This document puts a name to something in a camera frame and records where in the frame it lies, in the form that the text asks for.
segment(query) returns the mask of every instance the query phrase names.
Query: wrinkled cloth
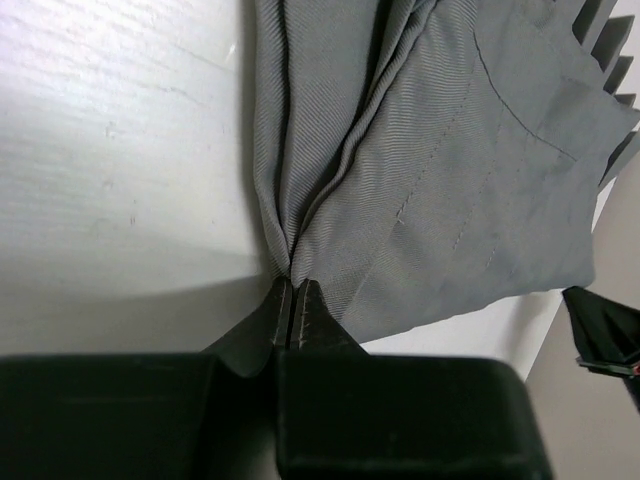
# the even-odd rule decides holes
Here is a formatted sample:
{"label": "wrinkled cloth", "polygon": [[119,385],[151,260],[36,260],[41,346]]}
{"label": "wrinkled cloth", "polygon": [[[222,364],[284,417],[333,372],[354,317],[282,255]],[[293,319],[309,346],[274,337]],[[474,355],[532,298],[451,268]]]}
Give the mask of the wrinkled cloth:
{"label": "wrinkled cloth", "polygon": [[576,3],[258,0],[274,274],[318,280],[358,341],[591,283],[598,185],[640,116],[605,90],[630,23]]}

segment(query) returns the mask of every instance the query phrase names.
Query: seam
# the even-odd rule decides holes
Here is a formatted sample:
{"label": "seam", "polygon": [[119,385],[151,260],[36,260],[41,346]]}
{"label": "seam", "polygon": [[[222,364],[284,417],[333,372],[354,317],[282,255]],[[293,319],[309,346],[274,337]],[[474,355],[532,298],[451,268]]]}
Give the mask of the seam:
{"label": "seam", "polygon": [[618,112],[623,113],[623,114],[629,114],[629,113],[632,113],[634,111],[637,111],[635,108],[633,108],[633,106],[628,106],[628,105],[625,105],[623,103],[618,102],[615,99],[614,95],[611,95],[611,94],[605,92],[604,90],[599,90],[599,89],[593,88],[588,83],[581,82],[578,79],[575,79],[575,78],[572,78],[572,77],[568,77],[566,75],[562,75],[561,78],[562,78],[563,81],[572,84],[572,86],[579,87],[579,88],[584,88],[585,90],[588,90],[588,92],[590,94],[593,94],[593,95],[595,95],[597,97],[602,98],[603,101],[606,102],[606,106],[608,108],[612,108],[612,109],[617,110]]}
{"label": "seam", "polygon": [[484,269],[486,270],[487,268],[489,268],[489,265],[491,265],[491,262],[493,261],[493,257],[496,254],[496,250],[498,249],[498,244],[500,243],[500,237],[498,237],[498,239],[496,240],[496,245],[493,247],[493,250],[491,251],[491,255],[489,256],[489,261],[487,262],[487,264],[484,266]]}
{"label": "seam", "polygon": [[[415,11],[412,12],[407,18],[407,25],[409,24],[411,16],[414,15],[414,13]],[[311,224],[311,221],[313,220],[316,212],[319,210],[320,205],[322,205],[322,203],[327,198],[329,198],[329,196],[334,191],[336,191],[336,189],[340,186],[340,184],[344,181],[344,179],[347,177],[347,175],[351,171],[351,168],[353,167],[353,164],[355,163],[355,160],[356,160],[358,147],[360,146],[360,144],[362,143],[362,140],[367,135],[369,128],[371,128],[375,114],[380,109],[380,106],[385,102],[387,98],[387,94],[389,93],[391,88],[395,85],[398,75],[400,74],[404,66],[404,62],[406,62],[409,56],[413,54],[414,49],[416,48],[416,45],[420,41],[420,37],[425,32],[427,28],[427,23],[429,23],[429,20],[431,18],[431,13],[432,12],[429,12],[427,14],[424,20],[424,24],[420,26],[420,32],[416,35],[416,37],[413,40],[413,43],[411,43],[411,46],[407,49],[406,55],[401,55],[402,52],[399,51],[399,45],[402,41],[402,38],[398,39],[398,42],[394,47],[394,50],[392,52],[392,55],[390,57],[388,64],[385,66],[383,71],[380,72],[380,75],[378,76],[378,79],[375,82],[375,85],[371,85],[371,92],[367,96],[366,108],[364,108],[364,110],[359,115],[359,118],[349,128],[349,132],[346,138],[340,145],[338,170],[333,174],[333,176],[327,182],[327,184],[324,187],[322,187],[320,192],[311,201],[307,209],[307,212],[305,213],[302,219],[302,223],[299,229],[299,237],[302,236],[302,234],[307,230],[307,228]],[[389,83],[386,88],[383,88],[381,85],[385,84],[383,80],[385,80],[387,76],[390,77]],[[344,150],[345,150],[345,146],[347,145],[350,147],[348,149],[348,151],[350,151],[350,154],[345,157]]]}
{"label": "seam", "polygon": [[[498,124],[498,131],[496,133],[496,142],[495,142],[496,150],[497,150],[497,146],[498,146],[498,141],[500,140],[500,133],[502,132],[502,128],[504,127],[504,111],[505,111],[505,107],[503,105],[502,109],[500,110],[500,123]],[[460,233],[458,234],[458,238],[456,238],[456,242],[453,244],[453,252],[454,253],[455,253],[456,249],[458,248],[458,244],[460,243],[460,240],[464,236],[464,233],[467,231],[467,227],[469,226],[469,221],[471,220],[471,217],[473,217],[473,212],[475,211],[476,207],[478,206],[478,203],[480,202],[480,197],[482,196],[482,192],[484,192],[484,188],[489,183],[489,179],[491,178],[491,175],[493,174],[493,171],[495,170],[497,156],[498,155],[496,153],[496,155],[493,157],[493,161],[491,162],[491,166],[489,167],[489,171],[487,172],[487,175],[484,177],[482,185],[480,185],[480,191],[478,191],[478,194],[476,195],[476,200],[473,203],[473,205],[471,206],[471,209],[469,210],[469,214],[467,215],[467,218],[465,219],[464,223],[462,224],[462,228],[460,229]]]}
{"label": "seam", "polygon": [[[290,136],[288,135],[289,132],[289,118],[291,116],[291,82],[289,81],[289,79],[291,78],[290,76],[290,64],[289,64],[289,32],[287,29],[287,22],[286,22],[286,15],[285,15],[285,11],[284,11],[284,3],[277,5],[277,12],[278,15],[281,19],[281,22],[278,23],[277,28],[278,30],[280,30],[280,33],[282,34],[282,65],[280,66],[280,71],[278,72],[280,74],[280,77],[283,81],[283,94],[282,94],[282,126],[280,127],[280,132],[279,132],[279,148],[278,148],[278,159],[284,158],[285,152],[287,151],[287,137]],[[280,224],[280,226],[284,225],[285,222],[282,218],[282,210],[281,210],[281,202],[280,202],[280,196],[281,196],[281,190],[280,190],[280,186],[282,185],[282,175],[283,175],[283,162],[278,161],[277,165],[276,165],[276,172],[274,174],[275,178],[275,185],[274,185],[274,200],[275,200],[275,208],[276,208],[276,215],[278,216],[278,223]],[[287,238],[287,234],[284,231],[284,228],[280,228],[280,231],[282,232],[282,238],[284,239],[285,245],[286,245],[286,256],[291,259],[291,248],[289,246],[289,239]]]}
{"label": "seam", "polygon": [[413,195],[415,194],[416,190],[418,189],[418,185],[420,185],[422,177],[426,173],[427,168],[429,168],[429,163],[431,162],[431,160],[433,160],[433,157],[435,157],[436,153],[438,153],[438,150],[440,149],[440,146],[442,145],[442,142],[444,141],[446,136],[451,131],[451,128],[453,127],[453,125],[455,125],[456,121],[458,120],[458,116],[460,115],[460,113],[464,109],[465,105],[467,104],[467,99],[469,98],[469,92],[471,91],[471,83],[473,82],[473,74],[476,71],[477,63],[478,63],[478,55],[476,55],[475,58],[474,58],[473,67],[471,69],[471,73],[469,74],[469,82],[467,83],[467,86],[466,86],[466,89],[465,89],[465,93],[464,93],[464,97],[462,97],[462,100],[460,101],[460,105],[458,105],[456,111],[454,112],[453,116],[451,117],[451,120],[449,120],[449,123],[445,127],[444,131],[440,134],[440,138],[438,138],[438,141],[437,141],[436,145],[433,147],[433,150],[429,154],[429,157],[424,162],[424,167],[422,168],[422,170],[420,171],[420,174],[418,175],[418,178],[414,182],[413,188],[409,192],[409,195],[407,196],[405,201],[402,202],[402,205],[400,206],[400,210],[398,210],[398,213],[396,214],[397,221],[399,223],[403,224],[403,225],[404,225],[404,221],[401,218],[402,214],[406,210],[407,205],[409,205],[409,201],[411,200],[411,197],[413,197]]}
{"label": "seam", "polygon": [[[283,294],[283,295],[282,295],[282,299],[280,300],[280,308],[278,309],[278,318],[281,318],[281,317],[282,317],[282,310],[284,309],[284,301],[285,301],[285,297],[286,297],[286,295],[284,295],[284,294]],[[278,338],[279,333],[280,333],[280,330],[281,330],[281,325],[280,325],[280,322],[278,322],[278,324],[277,324],[277,326],[276,326],[276,333],[275,333],[275,336],[273,337],[273,338],[274,338],[274,340],[275,340],[276,338]]]}
{"label": "seam", "polygon": [[493,83],[493,79],[491,78],[491,74],[489,73],[489,68],[487,67],[487,63],[485,62],[484,58],[482,57],[482,51],[480,49],[480,45],[478,44],[478,37],[476,35],[476,32],[473,32],[473,42],[475,44],[476,47],[476,51],[478,52],[478,58],[480,60],[480,63],[482,64],[482,68],[484,69],[486,75],[487,75],[487,79],[489,81],[489,85],[491,86],[491,89],[493,90],[493,92],[496,94],[496,96],[498,97],[498,99],[500,100],[500,102],[502,103],[502,105],[511,113],[511,115],[513,116],[513,118],[516,119],[516,121],[520,124],[520,126],[522,126],[522,128],[524,128],[529,134],[531,134],[534,138],[540,140],[542,143],[554,148],[555,150],[558,150],[560,153],[566,155],[567,157],[569,157],[571,160],[573,160],[574,162],[578,162],[578,159],[575,158],[573,155],[571,155],[569,152],[565,151],[564,149],[558,147],[557,145],[549,142],[548,140],[545,140],[544,138],[542,138],[541,136],[539,136],[538,134],[536,134],[534,131],[532,131],[529,127],[527,127],[522,120],[520,120],[520,117],[511,109],[511,107],[508,105],[508,103],[505,101],[505,99],[502,97],[502,95],[500,94],[500,92],[498,91],[498,89],[496,88],[495,84]]}

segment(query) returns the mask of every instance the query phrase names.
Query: black object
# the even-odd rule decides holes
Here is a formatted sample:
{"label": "black object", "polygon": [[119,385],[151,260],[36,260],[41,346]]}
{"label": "black object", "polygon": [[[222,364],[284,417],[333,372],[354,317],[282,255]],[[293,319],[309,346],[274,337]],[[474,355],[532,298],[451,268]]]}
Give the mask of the black object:
{"label": "black object", "polygon": [[640,311],[579,287],[562,295],[580,353],[578,364],[622,378],[640,412]]}
{"label": "black object", "polygon": [[0,362],[0,478],[550,479],[494,360],[371,357],[278,279],[202,353]]}

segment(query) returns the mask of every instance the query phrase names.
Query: stitching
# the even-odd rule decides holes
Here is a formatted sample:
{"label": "stitching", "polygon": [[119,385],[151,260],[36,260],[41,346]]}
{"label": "stitching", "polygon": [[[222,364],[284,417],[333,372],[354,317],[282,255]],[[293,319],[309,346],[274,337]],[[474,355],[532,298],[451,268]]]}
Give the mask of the stitching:
{"label": "stitching", "polygon": [[498,237],[498,239],[496,240],[496,245],[495,247],[493,247],[493,251],[491,252],[491,255],[489,256],[489,261],[487,262],[487,264],[484,266],[484,269],[486,270],[487,268],[489,268],[489,265],[491,265],[491,261],[493,260],[493,257],[496,254],[496,250],[498,249],[498,244],[500,243],[500,237]]}
{"label": "stitching", "polygon": [[473,67],[471,68],[471,73],[469,74],[469,82],[467,83],[467,86],[465,88],[464,97],[462,97],[462,100],[460,101],[460,105],[458,105],[458,108],[455,111],[455,113],[453,114],[453,117],[451,117],[451,120],[449,121],[449,124],[445,127],[444,131],[440,134],[440,138],[438,139],[438,142],[436,143],[436,145],[433,147],[433,150],[431,151],[431,154],[429,154],[429,158],[427,158],[427,160],[425,161],[424,168],[422,169],[422,171],[418,175],[418,178],[416,179],[415,183],[413,184],[413,188],[409,192],[409,195],[407,196],[406,200],[404,202],[402,202],[402,206],[400,207],[400,210],[398,210],[398,213],[396,214],[396,219],[402,225],[404,225],[404,221],[400,217],[402,216],[402,214],[404,213],[405,209],[407,208],[407,205],[409,205],[409,201],[411,200],[411,197],[413,197],[414,193],[418,189],[418,185],[420,184],[420,181],[422,180],[422,177],[424,176],[425,172],[427,171],[427,168],[429,167],[430,161],[433,160],[433,157],[435,157],[436,153],[438,153],[438,150],[440,149],[440,146],[442,145],[442,142],[444,141],[444,139],[447,136],[447,134],[451,131],[451,128],[453,127],[453,125],[455,125],[456,120],[458,119],[458,116],[460,115],[460,113],[464,109],[465,105],[467,104],[467,99],[469,98],[469,92],[471,91],[471,83],[473,82],[473,74],[476,71],[477,63],[478,63],[478,55],[476,55],[475,58],[474,58]]}
{"label": "stitching", "polygon": [[[496,133],[496,147],[498,146],[498,141],[500,139],[500,133],[502,132],[502,128],[504,126],[504,110],[505,110],[505,107],[503,105],[502,109],[500,110],[500,123],[498,124],[498,132]],[[489,170],[489,172],[487,172],[487,175],[484,177],[484,181],[482,182],[482,185],[480,186],[480,191],[476,195],[476,201],[471,206],[471,210],[469,210],[469,215],[467,215],[467,218],[465,219],[464,223],[462,224],[462,228],[460,229],[460,233],[458,234],[458,238],[456,238],[456,242],[453,244],[453,252],[454,253],[455,253],[456,249],[458,248],[458,244],[460,243],[460,240],[462,239],[462,236],[464,235],[464,233],[467,230],[467,226],[469,225],[469,220],[471,220],[471,217],[473,216],[473,212],[475,211],[476,207],[478,206],[478,203],[480,202],[480,197],[482,196],[482,192],[484,192],[484,188],[487,186],[487,183],[489,183],[489,178],[491,178],[491,175],[493,174],[493,171],[495,170],[494,167],[495,167],[495,164],[496,164],[497,156],[498,155],[496,154],[493,157],[493,161],[491,162],[491,166],[489,167],[490,170]]]}
{"label": "stitching", "polygon": [[489,73],[489,68],[487,67],[487,64],[485,63],[484,58],[482,58],[482,51],[480,50],[480,46],[478,45],[478,37],[477,37],[475,32],[473,33],[473,42],[474,42],[474,44],[476,46],[476,50],[478,51],[478,58],[480,59],[480,63],[482,64],[482,68],[484,69],[484,71],[485,71],[485,73],[487,75],[487,79],[489,80],[489,85],[491,86],[491,89],[493,90],[493,92],[496,94],[496,96],[498,97],[498,99],[502,103],[503,107],[506,108],[507,110],[509,110],[511,115],[513,115],[513,118],[515,118],[516,121],[522,126],[522,128],[524,128],[534,138],[536,138],[536,139],[540,140],[542,143],[544,143],[546,145],[549,145],[550,147],[558,150],[560,153],[563,153],[564,155],[569,157],[574,162],[578,162],[578,159],[575,158],[573,155],[571,155],[569,152],[566,152],[562,148],[558,147],[557,145],[554,145],[553,143],[549,142],[548,140],[545,140],[544,138],[540,137],[538,134],[533,132],[529,127],[527,127],[522,122],[522,120],[520,120],[520,117],[513,110],[511,110],[511,107],[509,107],[509,105],[507,105],[507,102],[504,100],[504,98],[502,98],[502,95],[500,94],[500,92],[498,91],[498,89],[496,88],[496,86],[493,83],[493,79],[491,78],[491,74]]}
{"label": "stitching", "polygon": [[[534,140],[539,140],[538,138],[536,138],[536,137],[535,137],[535,136],[533,136],[533,135],[532,135],[532,138],[533,138]],[[526,151],[527,151],[527,146],[529,145],[528,140],[529,140],[529,139],[527,138],[527,142],[525,142],[525,144],[524,144],[525,148],[524,148],[524,151],[523,151],[523,155],[522,155],[522,157],[520,158],[520,165],[518,166],[517,173],[520,173],[520,169],[521,169],[521,167],[522,167],[522,164],[524,164],[525,154],[526,154]],[[542,178],[542,184],[544,184],[544,183],[547,181],[547,177],[548,177],[548,176],[549,176],[549,171],[547,170],[547,171],[545,171],[544,177]],[[531,203],[534,203],[534,202],[535,202],[535,200],[538,198],[538,192],[539,192],[539,190],[536,190],[536,191],[534,192],[534,194],[533,194],[533,199],[532,199],[532,202],[531,202]],[[513,275],[514,275],[514,274],[516,273],[516,271],[518,270],[518,267],[519,267],[519,266],[520,266],[520,265],[519,265],[518,263],[515,263],[515,264],[511,267],[511,270],[509,270],[509,275],[507,276],[507,281],[511,280],[511,278],[513,277]]]}
{"label": "stitching", "polygon": [[[413,13],[411,13],[407,18],[407,25],[409,24],[409,20],[411,20],[412,15]],[[393,52],[391,53],[391,57],[387,66],[382,70],[382,72],[380,72],[380,75],[378,76],[378,80],[375,82],[375,85],[371,86],[371,91],[367,95],[366,108],[362,111],[360,118],[351,127],[349,134],[347,135],[347,138],[342,142],[341,153],[339,155],[338,170],[335,172],[335,174],[332,176],[329,182],[315,196],[315,198],[312,199],[309,205],[309,208],[307,209],[307,212],[305,213],[302,219],[302,223],[300,226],[300,236],[302,235],[302,233],[306,231],[316,211],[319,209],[320,204],[322,204],[322,202],[324,202],[340,186],[340,183],[346,178],[347,174],[351,171],[351,168],[353,167],[353,164],[355,162],[356,151],[358,150],[358,147],[362,143],[362,140],[368,133],[369,128],[371,128],[375,113],[377,112],[380,105],[382,105],[384,101],[387,99],[387,94],[389,93],[390,87],[395,85],[396,83],[396,79],[402,67],[402,65],[400,65],[399,67],[396,68],[397,63],[399,62],[401,63],[402,61],[408,59],[409,56],[414,52],[414,49],[416,48],[416,45],[418,44],[420,37],[422,36],[422,34],[425,32],[427,28],[427,23],[429,22],[430,18],[431,18],[431,12],[429,12],[425,17],[424,24],[419,25],[420,32],[416,35],[415,39],[413,40],[413,43],[411,43],[411,45],[408,47],[407,53],[405,55],[401,55],[401,52],[399,51],[399,45],[401,43],[401,39],[399,38],[398,41],[396,42],[396,45],[394,46]],[[386,80],[387,77],[389,77],[388,88],[383,89],[380,85],[383,85],[384,83],[383,80]],[[352,150],[352,152],[350,155],[348,155],[345,158],[344,151],[346,149],[346,146],[350,146],[350,150]]]}
{"label": "stitching", "polygon": [[575,87],[584,88],[589,91],[589,93],[594,93],[598,97],[605,100],[607,107],[611,107],[615,110],[618,110],[621,113],[630,113],[635,111],[636,109],[633,106],[627,106],[623,103],[618,102],[613,95],[608,94],[604,90],[600,91],[594,89],[591,85],[581,82],[580,80],[576,80],[575,78],[567,77],[566,75],[562,75],[562,80],[567,83],[571,83]]}

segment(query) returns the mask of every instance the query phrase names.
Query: white surface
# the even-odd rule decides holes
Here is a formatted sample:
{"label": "white surface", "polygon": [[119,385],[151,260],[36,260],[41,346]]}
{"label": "white surface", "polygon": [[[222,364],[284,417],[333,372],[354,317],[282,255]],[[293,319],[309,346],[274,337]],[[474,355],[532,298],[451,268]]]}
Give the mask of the white surface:
{"label": "white surface", "polygon": [[[250,7],[0,2],[0,352],[196,349],[260,301]],[[558,303],[505,299],[367,348],[526,376]]]}

